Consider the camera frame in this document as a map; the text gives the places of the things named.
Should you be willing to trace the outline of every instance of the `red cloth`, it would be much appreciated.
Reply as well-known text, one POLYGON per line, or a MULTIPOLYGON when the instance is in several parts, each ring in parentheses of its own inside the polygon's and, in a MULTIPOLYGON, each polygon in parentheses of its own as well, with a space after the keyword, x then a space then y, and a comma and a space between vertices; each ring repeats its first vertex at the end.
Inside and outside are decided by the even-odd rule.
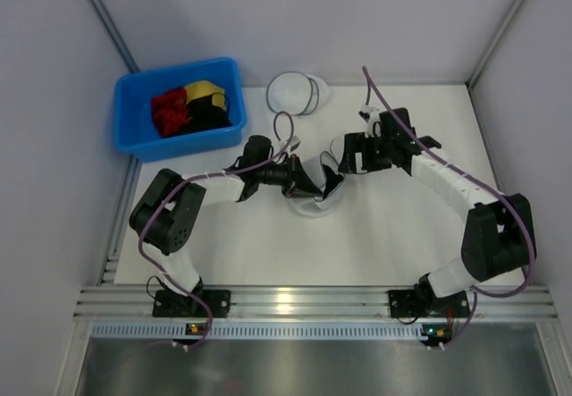
POLYGON ((187 91, 171 89, 160 97, 151 98, 151 118, 161 137, 171 137, 189 123, 187 91))

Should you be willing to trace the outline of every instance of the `metal grille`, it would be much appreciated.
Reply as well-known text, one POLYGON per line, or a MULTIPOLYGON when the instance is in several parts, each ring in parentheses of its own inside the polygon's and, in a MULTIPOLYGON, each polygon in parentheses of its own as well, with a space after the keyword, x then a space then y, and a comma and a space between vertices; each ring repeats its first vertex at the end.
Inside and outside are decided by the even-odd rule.
MULTIPOLYGON (((97 322, 94 338, 193 339, 189 324, 157 322, 97 322)), ((423 340, 422 326, 413 324, 225 323, 214 322, 208 338, 217 340, 423 340)))

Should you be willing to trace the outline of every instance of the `blue bin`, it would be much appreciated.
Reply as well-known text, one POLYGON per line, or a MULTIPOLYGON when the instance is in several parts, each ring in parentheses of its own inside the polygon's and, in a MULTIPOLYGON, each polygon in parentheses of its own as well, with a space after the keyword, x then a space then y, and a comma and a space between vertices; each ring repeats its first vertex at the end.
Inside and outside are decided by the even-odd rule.
POLYGON ((115 147, 144 162, 236 146, 247 122, 239 69, 231 58, 128 74, 117 81, 114 106, 115 147), (163 139, 151 120, 151 98, 198 80, 224 89, 232 126, 163 139))

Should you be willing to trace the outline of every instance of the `clothing item in bin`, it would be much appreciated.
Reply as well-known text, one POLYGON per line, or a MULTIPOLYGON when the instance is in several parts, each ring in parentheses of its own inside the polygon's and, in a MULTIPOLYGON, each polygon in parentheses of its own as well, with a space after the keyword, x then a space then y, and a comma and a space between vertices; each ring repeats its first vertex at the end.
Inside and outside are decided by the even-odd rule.
POLYGON ((151 118, 163 138, 232 126, 224 89, 207 80, 151 98, 151 118))

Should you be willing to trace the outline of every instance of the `white table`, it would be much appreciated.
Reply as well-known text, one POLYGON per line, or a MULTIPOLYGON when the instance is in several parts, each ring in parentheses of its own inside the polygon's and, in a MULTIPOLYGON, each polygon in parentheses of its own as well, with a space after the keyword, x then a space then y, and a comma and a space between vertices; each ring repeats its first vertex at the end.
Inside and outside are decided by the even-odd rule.
MULTIPOLYGON (((382 92, 390 104, 409 110, 418 135, 433 136, 456 164, 494 185, 465 86, 386 86, 382 92)), ((302 160, 327 149, 336 136, 364 130, 357 111, 365 94, 365 87, 332 88, 324 108, 296 118, 302 160)), ((265 90, 245 88, 244 97, 248 125, 243 139, 261 134, 274 140, 265 90)), ((280 126, 286 135, 287 123, 280 126)), ((160 169, 220 170, 241 155, 242 147, 143 164, 133 205, 160 169)), ((318 219, 296 214, 280 189, 269 186, 244 203, 206 206, 184 254, 190 254, 206 284, 410 285, 459 255, 463 230, 441 198, 402 170, 391 169, 350 176, 339 208, 318 219)), ((115 283, 145 283, 153 274, 128 227, 115 283)), ((516 285, 522 279, 518 270, 489 283, 516 285)))

